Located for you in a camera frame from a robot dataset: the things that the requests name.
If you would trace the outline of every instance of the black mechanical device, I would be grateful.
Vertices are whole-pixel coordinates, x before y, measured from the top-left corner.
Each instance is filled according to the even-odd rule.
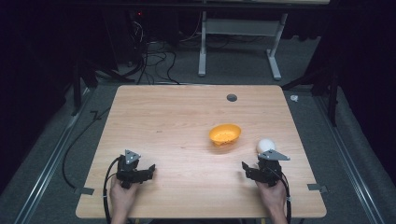
[[[247,178],[262,183],[268,183],[272,187],[282,178],[282,167],[279,161],[289,161],[290,158],[276,152],[273,149],[264,151],[259,154],[259,169],[250,168],[246,163],[242,162],[242,168],[246,171]]]
[[[138,171],[140,155],[125,149],[125,155],[120,155],[117,167],[117,179],[121,181],[121,186],[125,189],[131,187],[133,183],[143,183],[152,179],[155,171],[155,164],[151,165],[147,170]]]

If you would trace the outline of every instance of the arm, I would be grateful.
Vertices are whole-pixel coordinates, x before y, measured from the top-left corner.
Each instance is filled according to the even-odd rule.
[[[286,202],[286,190],[281,181],[277,181],[273,187],[268,187],[268,184],[264,184],[256,181],[257,187],[259,188],[260,195],[262,197],[262,204],[268,211],[270,218],[274,224],[287,224],[285,216],[285,202]]]
[[[110,199],[113,206],[113,217],[111,223],[125,224],[132,206],[134,205],[134,197],[136,195],[139,184],[132,184],[129,189],[121,186],[121,181],[115,176],[111,178]]]

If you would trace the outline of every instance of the gray carpet floor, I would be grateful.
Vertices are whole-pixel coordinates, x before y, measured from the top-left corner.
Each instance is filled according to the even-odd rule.
[[[185,42],[176,49],[164,47],[162,44],[153,44],[150,46],[152,55],[148,57],[147,73],[142,76],[140,84],[170,83],[166,78],[166,72],[173,63],[173,54],[160,52],[172,50],[177,57],[169,75],[180,83],[284,85],[304,74],[318,40],[305,42],[297,39],[281,40],[276,53],[276,60],[282,75],[280,81],[272,79],[269,63],[264,58],[264,51],[271,46],[271,39],[233,36],[233,41],[223,46],[224,43],[218,38],[216,41],[209,39],[208,45],[211,48],[207,51],[206,77],[197,76],[199,46],[196,42]],[[156,64],[165,56],[166,59],[163,62]],[[66,147],[69,147],[91,123],[93,119],[91,111],[101,113],[111,106],[119,85],[121,84],[118,82],[100,79],[99,86],[90,90],[92,96],[87,100],[76,127],[65,144]],[[327,215],[322,218],[307,219],[304,223],[371,223],[342,161],[338,146],[332,137],[332,129],[327,125],[327,118],[320,111],[318,101],[325,102],[326,96],[313,97],[309,86],[299,86],[284,93],[315,178],[328,190],[322,193]],[[292,94],[299,96],[298,102],[290,99]],[[1,195],[0,223],[13,223],[16,220],[72,118],[71,113],[74,108],[71,91],[67,93],[66,98],[66,104],[48,122],[29,156]],[[367,189],[373,195],[383,223],[393,223],[396,220],[396,202],[393,200],[396,198],[395,187],[361,133],[359,123],[351,113],[342,90],[339,91],[338,102],[337,130],[356,162],[356,167],[361,172]],[[84,185],[106,124],[106,115],[83,133],[67,155],[66,175],[78,187]],[[79,197],[64,182],[62,161],[57,164],[55,173],[40,196],[41,200],[37,207],[33,208],[34,212],[29,217],[30,223],[106,223],[103,219],[76,217]],[[299,222],[300,219],[292,220],[292,223]]]

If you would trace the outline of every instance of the yellow bowl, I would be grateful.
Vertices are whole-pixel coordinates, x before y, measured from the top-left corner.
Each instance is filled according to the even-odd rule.
[[[239,134],[241,134],[241,128],[235,124],[221,124],[210,131],[209,137],[213,143],[220,146],[235,141]]]

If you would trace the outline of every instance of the metal strip on floor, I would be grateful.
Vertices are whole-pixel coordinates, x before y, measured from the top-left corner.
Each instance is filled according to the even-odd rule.
[[[93,94],[92,90],[89,90],[88,88],[85,89],[83,92],[83,103],[78,110],[77,114],[71,118],[65,127],[61,138],[59,139],[55,149],[53,150],[51,156],[49,157],[49,161],[47,162],[46,166],[44,167],[42,173],[38,177],[37,181],[35,182],[35,186],[32,189],[32,192],[30,193],[28,199],[26,200],[23,208],[19,212],[16,220],[14,223],[29,223],[30,218],[32,217],[33,213],[35,212],[35,209],[38,206],[38,203],[41,200],[41,197],[43,196],[48,184],[50,183],[50,180],[56,170],[56,167],[59,164],[59,161],[62,159],[64,156],[64,153],[67,150],[67,147],[65,147],[65,144],[67,140],[69,139],[69,136],[71,132],[73,131],[73,128],[76,126],[77,120],[81,114],[81,111],[84,109],[84,106],[89,102]]]
[[[327,117],[327,106],[322,97],[314,97],[315,103],[319,108],[323,118],[326,120],[329,129],[332,132],[332,137],[334,138],[335,143],[338,146],[338,154],[340,155],[341,162],[344,164],[346,168],[346,173],[349,176],[349,179],[354,187],[356,194],[358,195],[361,205],[369,218],[371,223],[385,223],[381,214],[379,213],[375,202],[373,201],[372,194],[370,190],[367,188],[361,174],[359,173],[358,168],[355,165],[355,162],[352,160],[347,146],[344,144],[344,141],[341,137],[341,134],[338,132],[336,127],[332,126],[332,123]]]

